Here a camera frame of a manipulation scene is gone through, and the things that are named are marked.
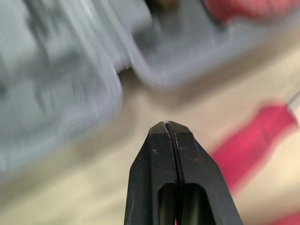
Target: scratch mark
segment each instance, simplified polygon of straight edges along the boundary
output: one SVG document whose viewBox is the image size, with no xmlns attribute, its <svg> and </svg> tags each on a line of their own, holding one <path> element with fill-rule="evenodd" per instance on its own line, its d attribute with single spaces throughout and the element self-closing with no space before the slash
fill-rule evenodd
<svg viewBox="0 0 300 225">
<path fill-rule="evenodd" d="M 152 149 L 152 151 L 153 151 L 153 153 L 154 153 L 155 155 L 158 155 L 158 150 L 157 150 L 157 149 Z"/>
<path fill-rule="evenodd" d="M 189 159 L 189 160 L 192 160 L 192 161 L 194 161 L 194 162 L 199 162 L 199 161 L 200 161 L 200 159 L 198 159 L 198 158 L 189 158 L 189 157 L 188 157 L 188 159 Z"/>
<path fill-rule="evenodd" d="M 132 219 L 132 213 L 133 213 L 133 209 L 135 206 L 135 194 L 133 191 L 131 191 L 131 195 L 132 195 L 132 202 L 131 202 L 131 208 L 130 208 L 130 212 L 129 212 L 129 220 L 128 220 L 128 225 L 131 224 L 131 219 Z"/>
</svg>

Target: red handle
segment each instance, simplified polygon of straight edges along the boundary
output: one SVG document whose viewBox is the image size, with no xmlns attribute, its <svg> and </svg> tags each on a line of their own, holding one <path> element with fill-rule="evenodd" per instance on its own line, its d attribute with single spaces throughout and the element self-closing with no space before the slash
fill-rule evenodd
<svg viewBox="0 0 300 225">
<path fill-rule="evenodd" d="M 297 126 L 286 105 L 262 108 L 256 117 L 213 153 L 230 191 L 271 151 L 274 142 Z"/>
<path fill-rule="evenodd" d="M 300 4 L 300 0 L 204 0 L 213 18 L 225 23 L 241 16 L 254 20 L 266 20 L 287 14 Z"/>
<path fill-rule="evenodd" d="M 299 225 L 300 224 L 300 212 L 280 219 L 269 225 Z"/>
</svg>

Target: gray tool organizer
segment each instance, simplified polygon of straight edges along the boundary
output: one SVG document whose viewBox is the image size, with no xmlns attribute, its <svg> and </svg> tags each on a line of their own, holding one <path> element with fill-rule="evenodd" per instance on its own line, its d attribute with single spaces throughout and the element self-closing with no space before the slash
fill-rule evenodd
<svg viewBox="0 0 300 225">
<path fill-rule="evenodd" d="M 172 90 L 233 60 L 300 12 L 216 25 L 200 0 L 151 14 L 144 0 L 0 0 L 0 171 L 118 114 L 117 72 Z"/>
</svg>

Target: beige surface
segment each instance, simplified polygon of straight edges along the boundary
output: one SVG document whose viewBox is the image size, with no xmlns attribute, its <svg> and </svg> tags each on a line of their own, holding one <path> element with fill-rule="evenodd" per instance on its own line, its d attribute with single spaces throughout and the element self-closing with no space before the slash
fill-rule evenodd
<svg viewBox="0 0 300 225">
<path fill-rule="evenodd" d="M 259 104 L 300 89 L 300 34 L 280 37 L 242 60 L 173 94 L 120 75 L 124 104 L 105 132 L 95 130 L 68 150 L 0 186 L 1 225 L 123 224 L 128 172 L 150 127 L 162 120 L 188 126 L 209 152 L 245 123 Z M 234 196 L 244 224 L 300 210 L 300 132 Z"/>
</svg>

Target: tool case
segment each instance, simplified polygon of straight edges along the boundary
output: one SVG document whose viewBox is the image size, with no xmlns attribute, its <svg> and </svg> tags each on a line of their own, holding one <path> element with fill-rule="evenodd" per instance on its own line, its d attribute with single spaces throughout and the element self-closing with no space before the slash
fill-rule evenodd
<svg viewBox="0 0 300 225">
<path fill-rule="evenodd" d="M 119 112 L 117 73 L 173 90 L 300 18 L 217 24 L 201 0 L 0 0 L 0 171 L 59 148 Z"/>
</svg>

